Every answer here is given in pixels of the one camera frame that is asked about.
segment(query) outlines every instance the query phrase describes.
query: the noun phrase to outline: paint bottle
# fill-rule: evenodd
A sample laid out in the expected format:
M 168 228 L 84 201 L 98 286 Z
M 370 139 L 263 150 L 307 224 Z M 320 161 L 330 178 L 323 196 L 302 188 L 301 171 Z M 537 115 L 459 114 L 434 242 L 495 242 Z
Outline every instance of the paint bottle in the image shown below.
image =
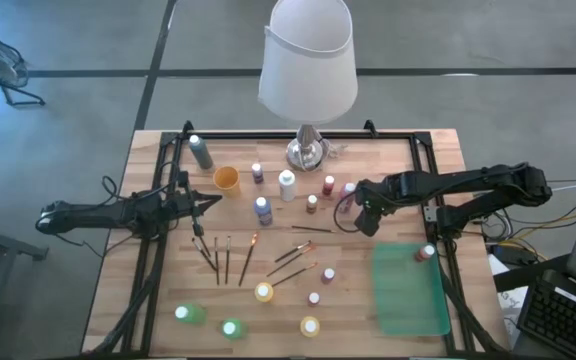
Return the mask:
M 236 318 L 228 318 L 221 324 L 221 333 L 230 340 L 246 336 L 246 324 Z
M 272 285 L 266 282 L 259 283 L 255 288 L 255 297 L 261 302 L 269 302 L 274 294 Z
M 212 167 L 212 158 L 208 153 L 208 148 L 206 147 L 206 142 L 197 135 L 192 135 L 188 140 L 190 144 L 190 151 L 197 159 L 197 164 L 203 170 L 210 169 Z
M 255 181 L 255 184 L 264 182 L 264 171 L 261 169 L 261 164 L 252 164 L 252 179 Z
M 265 197 L 258 197 L 254 205 L 255 213 L 259 216 L 259 223 L 263 226 L 272 224 L 272 208 Z
M 328 175 L 324 179 L 324 187 L 321 189 L 321 193 L 324 196 L 330 196 L 332 194 L 332 188 L 335 187 L 335 178 Z
M 283 201 L 292 201 L 297 196 L 297 184 L 292 171 L 284 170 L 279 174 L 279 193 Z
M 422 262 L 430 259 L 435 255 L 435 247 L 432 245 L 422 246 L 419 251 L 415 253 L 415 260 Z
M 347 196 L 348 194 L 350 194 L 353 191 L 355 191 L 355 184 L 347 183 L 346 185 L 344 185 L 344 187 L 339 192 L 339 198 L 343 199 L 345 196 Z M 339 212 L 340 213 L 347 213 L 348 210 L 350 210 L 350 207 L 352 206 L 352 203 L 354 200 L 355 200 L 354 196 L 348 196 L 348 198 L 346 200 L 344 200 L 341 203 L 341 205 L 339 205 Z
M 325 285 L 330 284 L 332 279 L 335 278 L 335 269 L 327 268 L 324 272 L 321 273 L 321 282 Z
M 306 200 L 306 212 L 314 214 L 317 211 L 317 197 L 315 195 L 308 196 Z
M 319 294 L 318 293 L 310 293 L 308 295 L 308 306 L 315 307 L 319 304 Z
M 206 311 L 199 305 L 181 304 L 175 310 L 177 320 L 189 324 L 203 324 L 206 320 Z
M 306 337 L 315 337 L 319 334 L 319 320 L 312 316 L 306 316 L 301 320 L 301 333 Z

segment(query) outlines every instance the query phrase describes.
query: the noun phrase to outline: white bottle cap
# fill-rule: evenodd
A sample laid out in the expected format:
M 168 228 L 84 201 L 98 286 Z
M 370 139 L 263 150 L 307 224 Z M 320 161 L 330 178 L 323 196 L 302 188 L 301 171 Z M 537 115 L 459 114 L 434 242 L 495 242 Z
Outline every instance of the white bottle cap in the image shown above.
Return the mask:
M 313 320 L 306 321 L 306 325 L 304 326 L 307 332 L 315 332 L 317 331 L 317 323 Z
M 268 286 L 266 285 L 261 285 L 257 288 L 257 294 L 259 294 L 259 296 L 268 296 L 268 292 Z
M 283 182 L 290 182 L 290 181 L 292 181 L 292 179 L 294 177 L 295 177 L 295 174 L 293 174 L 292 171 L 290 171 L 290 170 L 284 170 L 281 172 L 281 174 L 279 174 L 279 178 Z
M 188 309 L 185 306 L 180 306 L 175 310 L 175 317 L 177 319 L 183 319 L 188 316 Z
M 231 323 L 230 321 L 224 324 L 224 334 L 226 335 L 234 334 L 236 329 L 237 326 L 235 326 L 235 324 Z
M 258 197 L 257 201 L 255 201 L 257 203 L 257 206 L 259 207 L 265 207 L 266 206 L 266 198 L 265 197 Z
M 319 294 L 310 293 L 310 295 L 308 295 L 308 300 L 313 304 L 317 304 L 319 302 Z
M 326 277 L 326 279 L 332 279 L 335 277 L 335 270 L 328 268 L 326 270 L 324 270 L 324 276 Z
M 426 245 L 424 246 L 424 252 L 428 256 L 435 255 L 435 248 L 432 245 Z

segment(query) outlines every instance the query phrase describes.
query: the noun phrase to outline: green tray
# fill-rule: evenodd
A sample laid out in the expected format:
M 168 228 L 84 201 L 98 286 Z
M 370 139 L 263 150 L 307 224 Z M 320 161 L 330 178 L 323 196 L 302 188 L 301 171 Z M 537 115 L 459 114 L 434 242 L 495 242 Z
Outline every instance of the green tray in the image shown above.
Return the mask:
M 427 244 L 380 243 L 373 250 L 377 321 L 386 335 L 439 336 L 450 331 L 438 257 L 418 262 Z

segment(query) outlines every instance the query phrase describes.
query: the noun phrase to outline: wooden table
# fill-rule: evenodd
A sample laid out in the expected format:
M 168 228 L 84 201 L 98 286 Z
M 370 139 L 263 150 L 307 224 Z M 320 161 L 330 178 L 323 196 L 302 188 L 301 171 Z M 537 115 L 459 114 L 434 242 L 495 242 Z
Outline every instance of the wooden table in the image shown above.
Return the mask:
M 432 130 L 435 155 L 440 173 L 464 170 L 464 160 L 455 130 Z M 135 133 L 122 184 L 122 194 L 149 189 L 154 173 L 160 131 Z M 297 173 L 297 198 L 283 202 L 279 197 L 278 174 L 287 167 L 284 140 L 210 140 L 208 147 L 217 166 L 230 165 L 241 172 L 242 195 L 225 198 L 210 208 L 202 218 L 206 242 L 213 250 L 213 238 L 219 237 L 221 286 L 215 273 L 191 243 L 190 220 L 182 219 L 169 234 L 161 279 L 151 356 L 433 356 L 445 354 L 441 337 L 389 337 L 380 333 L 371 290 L 371 251 L 377 242 L 426 242 L 419 207 L 405 208 L 384 217 L 381 229 L 373 238 L 361 234 L 314 233 L 291 229 L 291 225 L 334 229 L 332 212 L 337 197 L 320 198 L 319 209 L 305 211 L 306 197 L 320 194 L 323 179 L 333 175 L 335 194 L 340 185 L 364 178 L 381 181 L 384 176 L 412 170 L 407 141 L 339 140 L 335 144 L 348 147 L 337 159 L 328 159 L 324 171 Z M 255 185 L 250 166 L 262 164 L 265 182 Z M 190 150 L 184 145 L 181 167 L 190 173 L 191 186 L 203 193 L 217 193 L 212 173 L 201 171 Z M 270 200 L 274 215 L 272 226 L 260 228 L 253 211 L 258 196 Z M 449 204 L 467 201 L 470 195 L 446 197 Z M 359 209 L 355 206 L 342 224 L 351 226 Z M 257 243 L 241 288 L 241 274 L 252 234 L 259 230 Z M 126 237 L 124 231 L 113 231 L 108 246 Z M 223 283 L 226 237 L 232 237 L 230 279 Z M 291 279 L 275 289 L 271 303 L 262 304 L 254 295 L 254 287 L 266 281 L 266 273 L 275 267 L 274 259 L 293 246 L 312 240 L 317 249 L 311 251 L 271 276 L 278 280 L 312 262 L 318 266 Z M 458 240 L 458 262 L 466 302 L 482 325 L 500 344 L 507 346 L 501 309 L 481 238 L 465 235 Z M 138 240 L 117 247 L 106 256 L 101 269 L 97 293 L 84 341 L 84 350 L 96 346 L 125 310 L 132 286 Z M 151 245 L 154 253 L 155 244 Z M 324 268 L 333 267 L 337 276 L 329 285 L 322 285 Z M 311 291 L 321 294 L 320 305 L 310 308 L 306 296 Z M 203 326 L 178 322 L 174 310 L 180 303 L 201 304 L 207 311 Z M 461 339 L 459 323 L 451 308 L 451 319 L 458 349 Z M 306 338 L 299 332 L 299 323 L 306 315 L 317 317 L 321 332 Z M 229 341 L 220 332 L 220 323 L 227 317 L 242 319 L 248 336 Z M 134 344 L 139 345 L 141 318 L 138 318 Z

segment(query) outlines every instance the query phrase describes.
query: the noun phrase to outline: yellow cup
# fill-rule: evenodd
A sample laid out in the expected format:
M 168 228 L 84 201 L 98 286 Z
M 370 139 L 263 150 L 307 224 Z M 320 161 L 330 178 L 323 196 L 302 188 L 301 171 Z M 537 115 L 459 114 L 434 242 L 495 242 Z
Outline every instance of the yellow cup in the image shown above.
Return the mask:
M 212 181 L 226 197 L 236 197 L 241 194 L 239 171 L 232 166 L 224 166 L 217 169 L 212 176 Z

